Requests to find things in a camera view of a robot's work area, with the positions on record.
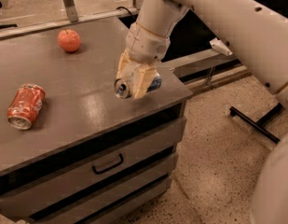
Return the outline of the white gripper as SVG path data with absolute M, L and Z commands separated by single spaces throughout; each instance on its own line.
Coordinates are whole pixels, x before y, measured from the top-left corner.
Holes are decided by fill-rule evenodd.
M 169 38 L 154 35 L 137 22 L 130 26 L 126 49 L 119 59 L 117 78 L 130 77 L 133 72 L 132 98 L 140 99 L 147 93 L 157 73 L 154 61 L 165 57 L 170 43 Z

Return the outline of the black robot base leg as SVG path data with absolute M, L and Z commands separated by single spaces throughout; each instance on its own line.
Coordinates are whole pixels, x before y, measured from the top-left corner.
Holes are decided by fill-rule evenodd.
M 258 132 L 263 134 L 267 139 L 272 141 L 274 144 L 278 144 L 280 142 L 280 139 L 269 132 L 266 129 L 266 126 L 274 120 L 278 115 L 281 114 L 281 112 L 284 110 L 284 107 L 277 103 L 276 106 L 274 106 L 271 110 L 269 110 L 262 118 L 260 118 L 257 121 L 252 120 L 248 116 L 244 115 L 242 112 L 240 112 L 237 108 L 234 106 L 231 106 L 229 108 L 230 116 L 235 117 L 238 116 L 240 119 L 242 119 L 244 122 L 252 126 L 254 129 L 256 129 Z

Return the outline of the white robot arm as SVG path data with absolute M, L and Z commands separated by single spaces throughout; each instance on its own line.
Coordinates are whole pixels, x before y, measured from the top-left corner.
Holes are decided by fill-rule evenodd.
M 145 96 L 175 24 L 192 10 L 288 111 L 288 19 L 254 0 L 144 0 L 121 54 L 117 97 Z M 267 157 L 251 224 L 288 224 L 288 134 Z

